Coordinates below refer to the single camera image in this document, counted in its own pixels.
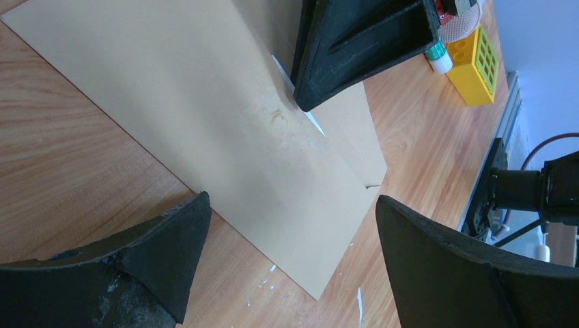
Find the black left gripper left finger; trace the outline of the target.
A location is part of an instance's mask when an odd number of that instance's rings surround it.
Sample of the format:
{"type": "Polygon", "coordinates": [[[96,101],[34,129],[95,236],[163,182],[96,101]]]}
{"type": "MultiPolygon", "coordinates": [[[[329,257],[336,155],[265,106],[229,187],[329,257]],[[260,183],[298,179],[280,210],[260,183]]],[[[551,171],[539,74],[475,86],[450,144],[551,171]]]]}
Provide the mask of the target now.
{"type": "Polygon", "coordinates": [[[2,327],[175,327],[208,235],[210,197],[47,260],[1,265],[2,327]]]}

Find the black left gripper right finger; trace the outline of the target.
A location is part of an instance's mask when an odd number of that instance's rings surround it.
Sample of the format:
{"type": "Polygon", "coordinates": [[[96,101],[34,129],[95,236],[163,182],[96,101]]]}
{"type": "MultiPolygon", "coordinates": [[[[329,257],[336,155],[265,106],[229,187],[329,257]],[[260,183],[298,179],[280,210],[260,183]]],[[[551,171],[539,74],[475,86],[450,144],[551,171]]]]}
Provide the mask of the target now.
{"type": "Polygon", "coordinates": [[[577,327],[578,270],[488,245],[381,195],[376,223],[402,327],[577,327]]]}

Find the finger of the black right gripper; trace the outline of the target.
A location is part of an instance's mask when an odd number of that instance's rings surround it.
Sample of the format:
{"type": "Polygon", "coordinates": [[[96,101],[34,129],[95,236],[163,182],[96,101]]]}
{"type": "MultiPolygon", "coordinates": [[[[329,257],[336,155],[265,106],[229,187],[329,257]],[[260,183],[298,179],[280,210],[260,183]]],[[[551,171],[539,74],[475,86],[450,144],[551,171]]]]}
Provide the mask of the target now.
{"type": "Polygon", "coordinates": [[[426,52],[440,21],[428,0],[303,1],[290,79],[309,112],[365,79],[426,52]]]}

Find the white green glue stick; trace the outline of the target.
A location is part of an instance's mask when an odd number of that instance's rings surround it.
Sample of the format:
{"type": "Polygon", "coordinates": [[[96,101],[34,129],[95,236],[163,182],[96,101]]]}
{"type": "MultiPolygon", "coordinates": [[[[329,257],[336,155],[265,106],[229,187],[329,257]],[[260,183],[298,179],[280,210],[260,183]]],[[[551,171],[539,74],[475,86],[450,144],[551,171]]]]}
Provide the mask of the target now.
{"type": "Polygon", "coordinates": [[[441,41],[426,50],[425,56],[432,68],[437,74],[446,74],[452,67],[452,59],[441,41]]]}

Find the tan paper envelope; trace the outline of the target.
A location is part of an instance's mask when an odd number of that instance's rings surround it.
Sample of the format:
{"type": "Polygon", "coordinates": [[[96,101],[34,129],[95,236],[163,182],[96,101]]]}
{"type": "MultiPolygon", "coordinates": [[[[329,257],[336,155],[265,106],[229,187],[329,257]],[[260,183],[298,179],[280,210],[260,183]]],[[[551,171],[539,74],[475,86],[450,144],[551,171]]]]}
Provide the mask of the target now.
{"type": "Polygon", "coordinates": [[[292,97],[300,1],[26,1],[2,21],[313,298],[386,174],[365,88],[292,97]]]}

